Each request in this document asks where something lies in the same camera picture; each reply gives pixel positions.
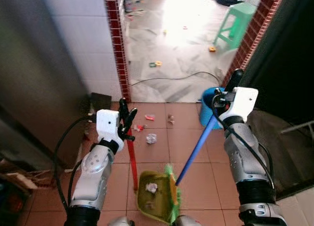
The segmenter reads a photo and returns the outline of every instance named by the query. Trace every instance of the electrical cord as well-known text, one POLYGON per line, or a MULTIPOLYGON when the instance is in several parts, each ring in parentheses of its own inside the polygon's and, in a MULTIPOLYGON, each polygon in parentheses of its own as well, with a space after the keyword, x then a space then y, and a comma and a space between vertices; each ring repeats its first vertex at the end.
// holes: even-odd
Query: electrical cord
POLYGON ((252 153, 252 155, 256 158, 256 160, 259 162, 259 164, 262 166, 262 168, 264 169, 269 181, 270 181, 270 185, 272 187, 272 189, 275 189, 275 185, 274 185, 274 182, 272 180, 272 177, 266 167, 266 165, 263 163, 263 161, 260 159, 260 157, 257 155, 257 153, 252 149, 252 147, 239 135, 237 134, 234 129, 230 128, 229 125, 227 125, 224 121, 222 121, 218 114, 217 114, 217 111, 215 109, 215 100, 217 97, 220 97, 221 94, 217 94, 213 97, 212 101, 211 101, 211 107, 212 107, 212 113, 213 115, 215 116, 215 118, 223 125, 223 127, 225 129, 227 129, 231 134, 233 134, 237 139, 239 139, 245 146, 246 148, 252 153))
POLYGON ((259 142, 259 145, 260 145, 260 147, 266 152, 266 155, 267 155, 267 158, 268 158, 268 162, 269 162, 269 172, 270 172, 270 176, 271 176, 271 178, 273 179, 273 178, 274 178, 273 159, 271 158, 271 155, 270 155, 270 153, 269 153, 269 150, 268 150, 264 145, 262 145, 260 142, 259 142))
POLYGON ((74 121, 68 128, 67 130, 63 133, 63 135, 61 136, 61 138, 59 139, 56 147, 55 147, 55 150, 54 150, 54 153, 53 153, 53 176, 56 180, 56 184, 57 184, 57 188, 58 188, 58 193, 60 195, 60 198, 61 198, 61 201, 62 201, 62 204, 63 204, 63 207, 66 211, 66 213, 68 213, 68 209, 69 209, 69 206, 66 202, 66 199, 64 197, 64 194, 62 192, 62 188, 61 188, 61 182, 60 182, 60 179, 58 177, 58 150, 64 140, 64 138, 67 136, 67 134, 70 132, 70 130, 78 123, 80 123, 82 120, 91 120, 92 117, 90 116, 84 116, 84 117, 81 117, 79 118, 78 120, 74 121))
POLYGON ((197 74, 200 74, 200 73, 209 74, 209 75, 213 76, 218 81, 218 83, 220 83, 219 79, 214 74, 212 74, 210 72, 207 72, 207 71, 199 71, 199 72, 196 72, 194 74, 191 74, 189 76, 182 77, 182 78, 151 78, 151 79, 141 80, 141 81, 138 81, 138 82, 132 84, 131 86, 134 86, 134 85, 137 85, 137 84, 139 84, 141 82, 145 82, 145 81, 149 81, 149 80, 185 80, 187 78, 190 78, 191 76, 194 76, 194 75, 197 75, 197 74))
POLYGON ((75 176, 75 173, 78 170, 79 166, 82 164, 82 161, 83 160, 80 160, 79 162, 77 162, 77 164, 75 165, 75 167, 71 173, 70 184, 69 184, 69 189, 68 189, 68 206, 69 207, 71 204, 72 185, 73 185, 74 176, 75 176))

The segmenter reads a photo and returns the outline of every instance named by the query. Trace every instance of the blue broom handle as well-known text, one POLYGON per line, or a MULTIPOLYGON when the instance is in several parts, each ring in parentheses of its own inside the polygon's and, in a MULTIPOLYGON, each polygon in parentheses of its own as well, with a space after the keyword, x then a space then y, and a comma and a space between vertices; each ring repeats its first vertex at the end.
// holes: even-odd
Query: blue broom handle
POLYGON ((205 143, 208 135, 210 134, 210 132, 212 131, 212 128, 214 127, 214 125, 216 124, 217 119, 215 118, 215 116, 211 116, 211 118, 209 119, 208 124, 206 125, 206 128, 204 129, 200 139, 198 140, 192 154, 190 155, 190 157, 188 158, 182 172, 180 173, 180 176, 178 178, 178 180, 176 181, 176 186, 179 185, 179 183, 181 182, 181 180, 183 179, 184 175, 186 174, 188 168, 190 168, 191 164, 193 163, 195 157, 197 156, 197 154, 199 153, 199 151, 201 150, 203 144, 205 143))

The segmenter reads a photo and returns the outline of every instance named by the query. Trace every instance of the white marble floor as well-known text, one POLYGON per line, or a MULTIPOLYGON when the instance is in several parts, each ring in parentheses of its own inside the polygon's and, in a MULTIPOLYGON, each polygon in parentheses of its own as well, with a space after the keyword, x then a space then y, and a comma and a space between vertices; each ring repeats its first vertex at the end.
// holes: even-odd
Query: white marble floor
POLYGON ((133 101, 197 102, 204 90, 219 85, 227 71, 218 69, 217 62, 227 47, 220 41, 217 52, 210 53, 209 46, 228 7, 214 0, 143 0, 134 6, 145 13, 126 18, 133 101), (157 60, 161 67, 149 67, 157 60), (213 75, 155 79, 179 79, 197 72, 213 75))

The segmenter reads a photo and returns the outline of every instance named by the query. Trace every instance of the blue bucket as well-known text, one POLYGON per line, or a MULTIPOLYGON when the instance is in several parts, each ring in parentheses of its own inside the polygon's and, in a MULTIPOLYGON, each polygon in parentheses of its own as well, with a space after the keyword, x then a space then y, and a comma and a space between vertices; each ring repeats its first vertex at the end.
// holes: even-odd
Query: blue bucket
MULTIPOLYGON (((211 100, 214 97, 214 91, 216 87, 211 87, 203 92, 202 95, 202 109, 200 114, 200 122, 201 125, 206 126, 209 122, 210 117, 212 116, 212 110, 210 108, 211 100)), ((213 129, 221 129, 218 122, 214 125, 213 129)))

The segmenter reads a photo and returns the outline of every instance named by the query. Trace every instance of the white wall tile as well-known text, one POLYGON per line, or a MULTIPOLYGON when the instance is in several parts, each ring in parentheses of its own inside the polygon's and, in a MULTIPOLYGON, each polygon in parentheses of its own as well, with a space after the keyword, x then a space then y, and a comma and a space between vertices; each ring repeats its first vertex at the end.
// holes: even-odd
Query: white wall tile
POLYGON ((295 196, 277 202, 289 226, 310 226, 295 196))
POLYGON ((54 16, 105 16, 104 0, 45 0, 54 16))
POLYGON ((96 92, 112 96, 113 101, 122 97, 119 81, 83 80, 89 92, 96 92))
POLYGON ((74 53, 71 56, 85 80, 119 80, 114 54, 74 53))
POLYGON ((71 53, 113 53, 106 17, 55 16, 53 19, 71 53))
POLYGON ((314 226, 314 188, 295 195, 310 226, 314 226))

